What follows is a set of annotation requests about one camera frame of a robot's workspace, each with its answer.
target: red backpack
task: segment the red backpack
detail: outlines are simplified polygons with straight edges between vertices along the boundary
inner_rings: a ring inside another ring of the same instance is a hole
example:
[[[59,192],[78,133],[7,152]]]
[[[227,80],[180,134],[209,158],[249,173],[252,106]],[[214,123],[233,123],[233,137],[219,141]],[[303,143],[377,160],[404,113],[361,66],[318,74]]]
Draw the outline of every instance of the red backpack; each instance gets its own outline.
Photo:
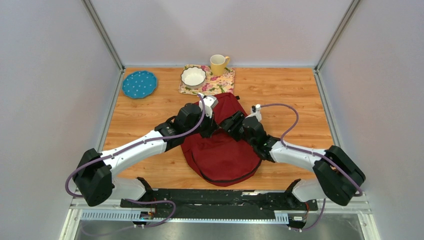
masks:
[[[220,93],[215,97],[218,104],[213,112],[217,124],[237,111],[247,116],[232,93]],[[202,138],[200,134],[188,136],[181,148],[188,165],[199,176],[221,187],[250,178],[262,162],[246,141],[235,141],[222,129],[218,129],[210,138]]]

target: cup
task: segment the cup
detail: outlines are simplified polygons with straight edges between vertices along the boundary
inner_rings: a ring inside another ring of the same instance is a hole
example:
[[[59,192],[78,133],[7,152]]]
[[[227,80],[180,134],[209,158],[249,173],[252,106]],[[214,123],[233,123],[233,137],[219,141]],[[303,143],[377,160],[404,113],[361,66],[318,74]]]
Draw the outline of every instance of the cup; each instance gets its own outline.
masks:
[[[227,64],[230,62],[229,56],[223,56],[215,54],[210,57],[210,70],[215,76],[221,76],[224,74]]]

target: wood surface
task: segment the wood surface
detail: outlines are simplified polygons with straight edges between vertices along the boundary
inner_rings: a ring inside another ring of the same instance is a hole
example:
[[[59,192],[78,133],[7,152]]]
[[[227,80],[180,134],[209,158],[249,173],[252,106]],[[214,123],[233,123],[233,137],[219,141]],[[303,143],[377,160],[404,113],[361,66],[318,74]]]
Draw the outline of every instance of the wood surface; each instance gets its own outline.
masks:
[[[131,99],[121,91],[107,133],[104,150],[136,140],[169,117],[186,103],[199,99],[178,92],[182,68],[127,68],[125,77],[147,70],[158,79],[154,93],[144,99]],[[314,75],[309,68],[236,68],[234,94],[246,112],[252,105],[285,103],[297,109],[299,122],[287,134],[289,143],[309,148],[329,148],[332,137],[323,110]],[[275,137],[288,129],[296,115],[288,108],[262,109],[262,124]],[[302,168],[263,161],[256,174],[246,181],[218,187],[204,181],[186,163],[180,147],[149,157],[123,171],[119,177],[143,177],[153,188],[285,190],[295,179],[315,175]]]

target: polka dot plate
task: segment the polka dot plate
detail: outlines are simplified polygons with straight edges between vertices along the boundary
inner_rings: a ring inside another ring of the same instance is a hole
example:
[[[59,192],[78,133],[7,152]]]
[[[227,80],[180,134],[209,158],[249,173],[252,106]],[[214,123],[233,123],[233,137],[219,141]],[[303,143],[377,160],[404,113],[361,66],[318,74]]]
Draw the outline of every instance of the polka dot plate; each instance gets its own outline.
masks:
[[[156,89],[158,80],[149,71],[136,71],[128,75],[122,84],[122,91],[132,99],[143,99]]]

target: floral tray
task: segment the floral tray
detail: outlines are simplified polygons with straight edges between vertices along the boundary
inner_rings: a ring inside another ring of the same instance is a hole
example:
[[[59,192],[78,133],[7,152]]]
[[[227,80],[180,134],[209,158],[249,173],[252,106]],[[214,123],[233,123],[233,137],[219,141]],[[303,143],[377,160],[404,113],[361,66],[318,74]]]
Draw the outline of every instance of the floral tray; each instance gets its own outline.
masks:
[[[198,93],[215,95],[221,93],[233,93],[234,91],[234,80],[236,78],[236,71],[232,67],[226,67],[223,75],[214,76],[211,72],[211,68],[206,65],[185,65],[184,69],[190,67],[199,67],[206,72],[206,80],[204,84],[197,88],[191,89],[187,87],[182,81],[180,81],[178,92],[182,94],[196,95]]]

